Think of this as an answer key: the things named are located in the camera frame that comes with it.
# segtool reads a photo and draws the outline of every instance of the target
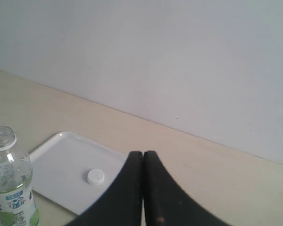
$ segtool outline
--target bottle neck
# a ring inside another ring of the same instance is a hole
[[[0,152],[10,149],[16,141],[16,135],[10,127],[0,126]]]

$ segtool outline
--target bottle label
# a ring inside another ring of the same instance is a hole
[[[33,198],[31,180],[17,190],[0,194],[0,226],[36,226],[39,211]]]

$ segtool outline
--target plastic bottle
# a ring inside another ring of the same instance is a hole
[[[11,128],[0,127],[0,226],[36,226],[33,169],[28,153],[16,141]]]

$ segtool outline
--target white wall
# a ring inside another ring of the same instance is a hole
[[[283,0],[0,0],[0,69],[283,164]]]

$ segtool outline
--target beige tabletop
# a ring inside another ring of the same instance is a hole
[[[227,223],[283,226],[282,165],[1,71],[0,125],[13,128],[29,152],[65,130],[124,154],[156,150],[177,183]],[[40,226],[75,217],[38,194],[35,199]]]

